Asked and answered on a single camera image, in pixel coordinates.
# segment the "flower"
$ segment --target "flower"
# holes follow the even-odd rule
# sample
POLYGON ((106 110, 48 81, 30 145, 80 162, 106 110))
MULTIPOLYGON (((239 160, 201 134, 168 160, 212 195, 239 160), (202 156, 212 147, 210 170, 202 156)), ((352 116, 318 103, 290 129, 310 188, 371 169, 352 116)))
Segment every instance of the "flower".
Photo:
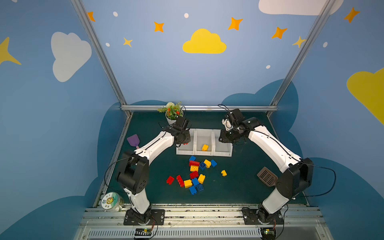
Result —
POLYGON ((174 106, 175 106, 175 104, 173 102, 168 102, 167 105, 166 105, 167 108, 171 108, 171 107, 174 107, 174 106))

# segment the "yellow cloud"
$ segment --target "yellow cloud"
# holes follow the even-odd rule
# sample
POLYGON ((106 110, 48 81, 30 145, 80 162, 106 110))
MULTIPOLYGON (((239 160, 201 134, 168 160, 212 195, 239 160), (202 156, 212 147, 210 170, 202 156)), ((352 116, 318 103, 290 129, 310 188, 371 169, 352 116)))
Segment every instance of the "yellow cloud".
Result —
POLYGON ((347 88, 384 124, 384 68, 376 73, 358 72, 347 81, 347 88))
POLYGON ((194 32, 191 40, 183 45, 186 53, 223 53, 226 48, 219 35, 203 28, 194 32))

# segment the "purple shovel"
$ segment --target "purple shovel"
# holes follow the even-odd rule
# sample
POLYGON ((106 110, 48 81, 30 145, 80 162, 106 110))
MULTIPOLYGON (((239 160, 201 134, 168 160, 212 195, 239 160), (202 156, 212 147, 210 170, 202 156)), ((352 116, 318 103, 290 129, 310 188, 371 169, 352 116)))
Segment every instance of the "purple shovel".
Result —
POLYGON ((137 134, 128 137, 127 140, 132 147, 136 147, 136 149, 139 149, 140 140, 137 134))

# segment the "green table surface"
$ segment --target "green table surface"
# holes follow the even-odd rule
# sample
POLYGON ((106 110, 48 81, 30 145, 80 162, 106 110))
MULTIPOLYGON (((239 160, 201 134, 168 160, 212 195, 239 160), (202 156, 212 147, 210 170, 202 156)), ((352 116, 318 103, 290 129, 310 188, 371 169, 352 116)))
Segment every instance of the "green table surface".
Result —
MULTIPOLYGON (((272 126, 265 113, 243 113, 246 118, 257 117, 273 133, 272 126)), ((224 112, 187 112, 185 117, 190 120, 191 128, 222 129, 221 120, 224 112)), ((158 112, 134 112, 118 159, 122 153, 135 150, 127 141, 127 137, 137 134, 139 146, 144 146, 154 139, 162 130, 158 122, 164 122, 164 114, 158 112)), ((258 204, 261 203, 275 187, 267 187, 257 177, 257 173, 265 166, 277 176, 281 172, 274 162, 255 143, 247 141, 244 145, 233 145, 232 157, 195 156, 196 161, 214 159, 216 167, 210 167, 199 174, 205 175, 204 190, 192 195, 189 189, 181 188, 176 176, 183 180, 190 179, 188 155, 176 155, 176 147, 167 148, 150 165, 149 182, 146 186, 148 200, 155 204, 258 204), (171 185, 166 183, 169 176, 175 178, 171 185)), ((107 192, 118 192, 129 203, 127 194, 123 194, 121 185, 116 181, 116 172, 120 162, 116 163, 107 192)), ((290 204, 305 204, 304 197, 291 200, 290 204)))

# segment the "white tray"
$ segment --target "white tray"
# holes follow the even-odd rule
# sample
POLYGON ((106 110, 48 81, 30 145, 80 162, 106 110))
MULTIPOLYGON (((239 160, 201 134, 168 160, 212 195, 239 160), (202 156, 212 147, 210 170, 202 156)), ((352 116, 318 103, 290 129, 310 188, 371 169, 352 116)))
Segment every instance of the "white tray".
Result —
POLYGON ((232 156, 232 143, 219 142, 219 129, 191 128, 189 130, 191 141, 187 145, 176 148, 177 155, 197 155, 197 156, 232 156), (201 151, 203 145, 208 145, 207 151, 201 151))

